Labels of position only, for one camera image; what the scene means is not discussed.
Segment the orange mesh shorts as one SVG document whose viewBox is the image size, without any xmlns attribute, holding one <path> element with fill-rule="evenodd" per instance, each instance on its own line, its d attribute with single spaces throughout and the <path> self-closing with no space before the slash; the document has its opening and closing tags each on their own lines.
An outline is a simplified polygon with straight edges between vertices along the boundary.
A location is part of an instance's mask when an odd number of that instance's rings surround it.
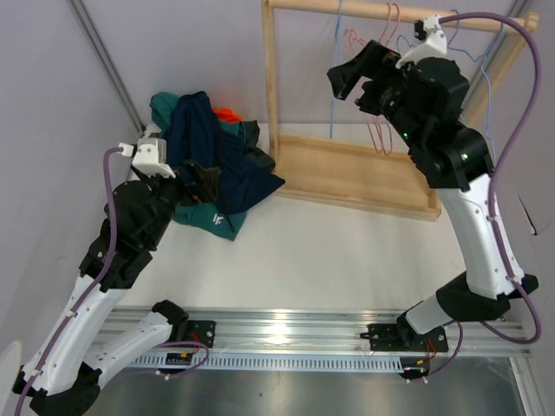
<svg viewBox="0 0 555 416">
<path fill-rule="evenodd" d="M 216 114 L 219 121 L 226 123 L 238 123 L 243 120 L 240 115 L 235 113 L 229 107 L 213 107 L 212 111 Z"/>
</svg>

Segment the navy blue shorts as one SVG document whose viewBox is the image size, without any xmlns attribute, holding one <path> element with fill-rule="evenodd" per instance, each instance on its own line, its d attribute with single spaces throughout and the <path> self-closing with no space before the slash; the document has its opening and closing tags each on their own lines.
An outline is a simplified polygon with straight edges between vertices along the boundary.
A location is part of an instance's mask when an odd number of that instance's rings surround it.
<svg viewBox="0 0 555 416">
<path fill-rule="evenodd" d="M 250 210 L 285 184 L 246 159 L 244 142 L 220 125 L 203 91 L 177 100 L 164 139 L 168 165 L 178 167 L 193 160 L 204 169 L 220 170 L 215 205 L 227 214 Z"/>
</svg>

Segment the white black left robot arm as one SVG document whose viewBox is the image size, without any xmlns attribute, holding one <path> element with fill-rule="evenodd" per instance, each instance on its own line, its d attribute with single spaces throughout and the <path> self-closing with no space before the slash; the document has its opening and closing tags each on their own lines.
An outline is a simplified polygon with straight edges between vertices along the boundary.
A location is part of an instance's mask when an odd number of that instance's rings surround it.
<svg viewBox="0 0 555 416">
<path fill-rule="evenodd" d="M 189 314 L 163 300 L 134 327 L 99 347 L 93 342 L 114 307 L 152 261 L 181 205 L 212 202 L 220 170 L 194 161 L 164 177 L 135 169 L 136 180 L 108 187 L 106 218 L 79 266 L 74 289 L 48 339 L 22 365 L 12 387 L 15 413 L 83 415 L 128 364 L 157 347 L 194 354 L 209 345 L 192 335 Z"/>
</svg>

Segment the pink hanger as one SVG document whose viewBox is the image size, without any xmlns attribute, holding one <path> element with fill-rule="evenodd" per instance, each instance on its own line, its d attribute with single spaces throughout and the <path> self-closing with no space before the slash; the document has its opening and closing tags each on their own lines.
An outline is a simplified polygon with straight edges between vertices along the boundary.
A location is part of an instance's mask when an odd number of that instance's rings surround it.
<svg viewBox="0 0 555 416">
<path fill-rule="evenodd" d="M 388 46 L 402 22 L 402 8 L 398 3 L 386 3 L 388 8 L 387 22 L 382 30 L 379 41 Z"/>
<path fill-rule="evenodd" d="M 344 40 L 351 55 L 355 55 L 355 46 L 364 47 L 367 42 L 352 28 L 347 28 L 343 33 Z M 382 124 L 377 116 L 370 119 L 364 117 L 374 150 L 378 154 L 389 156 L 393 151 L 393 134 L 389 124 Z"/>
</svg>

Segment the black shorts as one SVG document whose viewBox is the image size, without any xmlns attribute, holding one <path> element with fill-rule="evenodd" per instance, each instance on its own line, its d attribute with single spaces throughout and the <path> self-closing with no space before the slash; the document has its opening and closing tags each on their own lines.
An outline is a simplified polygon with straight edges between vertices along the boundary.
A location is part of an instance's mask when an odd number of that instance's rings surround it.
<svg viewBox="0 0 555 416">
<path fill-rule="evenodd" d="M 275 168 L 275 160 L 258 146 L 260 128 L 255 120 L 244 121 L 245 145 L 244 156 L 253 165 L 265 172 L 272 173 Z"/>
</svg>

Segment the wooden clothes rack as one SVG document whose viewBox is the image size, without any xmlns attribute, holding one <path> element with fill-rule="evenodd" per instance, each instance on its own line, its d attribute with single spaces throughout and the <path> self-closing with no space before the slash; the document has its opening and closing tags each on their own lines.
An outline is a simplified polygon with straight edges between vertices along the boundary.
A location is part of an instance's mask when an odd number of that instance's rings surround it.
<svg viewBox="0 0 555 416">
<path fill-rule="evenodd" d="M 271 156 L 277 174 L 286 181 L 279 195 L 312 202 L 376 211 L 390 215 L 435 221 L 441 204 L 402 153 L 378 154 L 371 146 L 303 134 L 284 133 L 278 123 L 278 65 L 275 50 L 274 11 L 308 11 L 336 15 L 338 1 L 264 1 L 265 87 Z M 414 23 L 433 14 L 449 16 L 447 10 L 402 8 L 402 23 Z M 387 22 L 383 3 L 343 1 L 342 16 Z"/>
</svg>

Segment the teal green shorts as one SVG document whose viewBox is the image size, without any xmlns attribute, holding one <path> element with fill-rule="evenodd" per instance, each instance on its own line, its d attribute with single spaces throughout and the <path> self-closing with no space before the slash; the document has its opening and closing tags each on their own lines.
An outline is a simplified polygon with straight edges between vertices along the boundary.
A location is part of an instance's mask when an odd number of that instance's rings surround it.
<svg viewBox="0 0 555 416">
<path fill-rule="evenodd" d="M 170 127 L 171 114 L 176 108 L 178 100 L 179 96 L 168 92 L 159 92 L 151 97 L 151 118 L 153 123 L 160 129 L 161 135 Z M 220 125 L 226 131 L 236 135 L 243 129 L 242 121 L 238 123 L 220 121 Z M 178 224 L 200 228 L 212 233 L 216 237 L 234 241 L 246 217 L 246 211 L 227 215 L 214 204 L 201 204 L 181 206 L 176 211 L 173 220 Z"/>
</svg>

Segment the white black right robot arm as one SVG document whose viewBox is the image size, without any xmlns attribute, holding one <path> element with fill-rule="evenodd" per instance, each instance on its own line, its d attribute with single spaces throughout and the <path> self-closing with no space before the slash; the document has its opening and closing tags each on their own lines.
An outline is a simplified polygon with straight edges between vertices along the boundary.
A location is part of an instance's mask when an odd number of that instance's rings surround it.
<svg viewBox="0 0 555 416">
<path fill-rule="evenodd" d="M 332 94 L 384 117 L 447 211 L 465 269 L 430 297 L 398 316 L 395 337 L 418 348 L 451 322 L 489 326 L 539 286 L 514 259 L 493 188 L 494 166 L 484 137 L 460 121 L 468 90 L 458 65 L 445 57 L 406 58 L 370 42 L 354 58 L 330 68 Z"/>
</svg>

